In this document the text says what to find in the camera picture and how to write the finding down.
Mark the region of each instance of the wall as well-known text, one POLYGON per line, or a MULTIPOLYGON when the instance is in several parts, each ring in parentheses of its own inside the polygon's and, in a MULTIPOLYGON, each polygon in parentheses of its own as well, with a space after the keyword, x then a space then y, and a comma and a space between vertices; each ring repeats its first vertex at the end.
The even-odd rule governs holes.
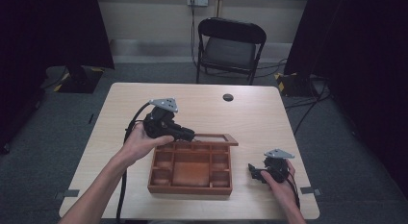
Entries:
MULTIPOLYGON (((192 13, 187 0, 99 0, 99 5, 114 57, 189 58, 192 13)), ((268 36, 262 61, 279 61, 289 55, 305 5, 306 0, 209 0, 208 7, 194 10, 195 31, 199 21, 217 15, 256 23, 268 36)))

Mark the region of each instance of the tan tabletop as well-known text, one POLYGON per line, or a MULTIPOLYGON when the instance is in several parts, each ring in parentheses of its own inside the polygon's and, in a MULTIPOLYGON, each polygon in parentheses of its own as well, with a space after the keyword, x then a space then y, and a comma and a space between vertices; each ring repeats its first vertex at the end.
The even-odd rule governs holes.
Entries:
MULTIPOLYGON (((239 146, 231 147, 233 191, 230 196, 152 194, 147 190, 153 151, 128 168, 128 181, 121 217, 163 220, 283 219, 283 213, 268 186, 251 178, 247 165, 264 167, 264 153, 279 148, 295 155, 298 189, 310 182, 299 154, 279 92, 275 87, 113 84, 89 138, 69 189, 81 196, 108 160, 120 149, 125 128, 150 99, 172 97, 179 112, 174 121, 199 134, 230 134, 239 146), (225 93, 234 96, 226 102, 225 93)), ((147 107, 139 116, 153 109, 147 107)), ((104 218, 115 218, 120 183, 104 218)), ((306 219, 319 217, 314 194, 301 194, 301 212, 306 219)), ((64 198, 64 215, 78 197, 64 198)))

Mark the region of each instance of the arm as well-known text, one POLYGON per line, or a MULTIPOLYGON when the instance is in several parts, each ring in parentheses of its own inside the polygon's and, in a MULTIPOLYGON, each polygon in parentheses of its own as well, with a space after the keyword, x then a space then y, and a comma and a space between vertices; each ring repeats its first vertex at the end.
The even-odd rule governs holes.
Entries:
POLYGON ((98 223, 127 167, 146 156, 156 146, 171 141, 172 136, 150 138, 142 123, 137 124, 123 147, 109 160, 60 223, 98 223))
MULTIPOLYGON (((287 163, 290 173, 294 176, 294 168, 291 162, 287 160, 287 163)), ((300 212, 299 208, 296 205, 296 202, 294 201, 294 194, 289 183, 286 181, 282 184, 276 183, 276 181, 265 170, 263 170, 261 174, 267 181, 272 191, 272 194, 275 196, 279 205, 283 209, 283 212, 285 213, 288 222, 290 224, 306 223, 302 213, 300 212)))

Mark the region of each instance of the black tape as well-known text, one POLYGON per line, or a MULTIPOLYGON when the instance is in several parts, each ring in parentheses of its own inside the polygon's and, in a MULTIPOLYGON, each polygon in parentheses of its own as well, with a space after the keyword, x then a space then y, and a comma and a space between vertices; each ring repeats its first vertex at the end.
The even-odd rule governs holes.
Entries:
POLYGON ((322 195, 321 190, 319 188, 314 189, 312 187, 302 187, 300 191, 302 192, 302 194, 314 193, 315 196, 322 195))
POLYGON ((55 199, 63 200, 65 197, 78 197, 79 189, 67 189, 64 192, 57 192, 55 194, 55 199))

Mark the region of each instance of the chair backrest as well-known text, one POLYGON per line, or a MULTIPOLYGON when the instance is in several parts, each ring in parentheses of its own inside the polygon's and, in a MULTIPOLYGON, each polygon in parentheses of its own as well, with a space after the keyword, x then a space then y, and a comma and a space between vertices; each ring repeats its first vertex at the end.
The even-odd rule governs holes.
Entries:
POLYGON ((256 24, 236 20, 211 17, 198 25, 198 34, 234 41, 264 44, 267 40, 265 31, 256 24))

